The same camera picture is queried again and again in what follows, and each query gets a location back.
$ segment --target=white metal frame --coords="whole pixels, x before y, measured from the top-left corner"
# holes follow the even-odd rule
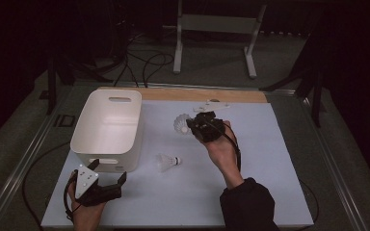
[[[257,74],[254,68],[253,58],[251,57],[251,51],[256,42],[265,11],[266,5],[262,5],[257,18],[186,14],[182,13],[182,0],[178,0],[177,36],[173,73],[179,74],[181,72],[183,49],[182,31],[194,30],[250,34],[251,43],[249,46],[245,47],[245,58],[248,66],[249,77],[252,79],[256,78]]]

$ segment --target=white tabletop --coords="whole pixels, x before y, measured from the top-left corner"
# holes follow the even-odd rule
[[[225,181],[206,149],[192,136],[173,130],[181,114],[194,117],[201,102],[143,101],[145,129],[137,169],[128,172],[122,198],[108,202],[100,225],[112,227],[224,226],[219,197]],[[267,103],[230,103],[215,112],[230,120],[242,152],[242,175],[267,187],[275,202],[278,226],[313,224],[296,171]],[[182,159],[180,166],[158,172],[155,156]],[[42,220],[43,227],[70,227],[63,204],[66,181],[81,161],[69,152]],[[116,184],[120,173],[100,173],[100,186]]]

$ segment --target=dark background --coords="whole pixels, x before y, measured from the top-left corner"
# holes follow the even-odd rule
[[[145,31],[162,39],[162,25],[176,24],[176,1],[116,2],[109,13],[116,13],[116,22],[125,19],[125,29]],[[232,6],[216,1],[215,7],[211,1],[202,1],[205,5],[201,1],[186,2],[184,12],[191,13],[246,16],[258,10],[248,1],[237,1]],[[84,63],[110,55],[100,44],[111,42],[116,35],[113,33],[121,28],[104,25],[108,19],[101,16],[105,9],[110,10],[107,1],[96,1],[95,6],[83,0],[79,4],[70,0],[0,1],[0,127],[47,69],[50,52],[67,53]],[[261,30],[265,34],[314,35],[309,37],[296,67],[323,62],[324,87],[330,90],[370,166],[370,1],[274,2],[268,6]],[[102,35],[105,42],[94,40],[90,36],[93,33]],[[323,53],[326,46],[327,57]]]

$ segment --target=human hand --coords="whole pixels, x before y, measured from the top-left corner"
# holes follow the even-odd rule
[[[224,124],[225,133],[236,142],[235,135],[230,129],[230,122],[224,121]],[[226,137],[220,136],[211,142],[200,142],[206,147],[210,159],[224,176],[228,189],[233,189],[244,182],[237,167],[236,150]]]
[[[79,204],[75,195],[75,182],[71,183],[67,189],[68,196],[71,199],[71,211],[73,211],[73,222],[75,231],[93,231],[96,230],[101,220],[106,202],[98,205],[86,207]]]

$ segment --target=black sleeve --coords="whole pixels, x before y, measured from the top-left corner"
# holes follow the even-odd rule
[[[252,178],[221,195],[226,230],[275,231],[275,201],[269,191]]]

